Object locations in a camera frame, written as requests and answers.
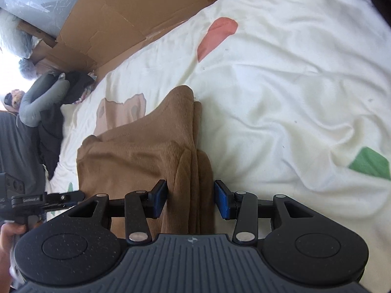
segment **red patch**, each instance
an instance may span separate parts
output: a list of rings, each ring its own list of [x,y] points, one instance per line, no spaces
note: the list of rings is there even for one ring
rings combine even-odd
[[[215,20],[197,48],[198,62],[203,60],[206,55],[219,46],[228,36],[235,34],[237,29],[238,23],[229,17],[219,17]]]

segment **wrinkled white fabric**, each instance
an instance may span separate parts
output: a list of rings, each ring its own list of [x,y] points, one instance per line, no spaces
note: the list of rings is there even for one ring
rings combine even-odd
[[[198,63],[219,17],[238,29]],[[143,93],[149,113],[185,84],[203,105],[198,145],[215,178],[262,199],[287,194],[360,234],[370,251],[361,284],[386,293],[391,182],[348,166],[362,147],[391,161],[390,59],[391,29],[370,0],[218,0],[109,73],[82,104],[63,106],[49,190],[77,188],[77,149],[101,99]],[[216,230],[233,224],[220,218]]]

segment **hand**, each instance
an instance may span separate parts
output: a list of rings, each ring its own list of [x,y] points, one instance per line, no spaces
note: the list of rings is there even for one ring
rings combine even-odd
[[[9,275],[10,251],[15,235],[21,235],[26,232],[26,226],[15,223],[5,223],[0,231],[0,293],[8,293],[11,285],[11,276]]]

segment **metal pin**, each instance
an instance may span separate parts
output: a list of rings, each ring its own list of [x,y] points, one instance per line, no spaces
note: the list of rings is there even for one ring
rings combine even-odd
[[[148,239],[148,235],[145,232],[132,232],[129,235],[129,240],[134,241],[134,242],[142,242]]]
[[[252,234],[251,232],[242,231],[236,234],[236,239],[238,239],[241,242],[249,242],[255,239],[255,235]]]

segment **crosshair logo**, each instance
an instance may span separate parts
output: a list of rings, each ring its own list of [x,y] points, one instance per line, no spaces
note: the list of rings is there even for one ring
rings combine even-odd
[[[198,241],[198,239],[195,237],[191,237],[191,238],[187,239],[187,241],[191,242],[191,243],[196,243]]]

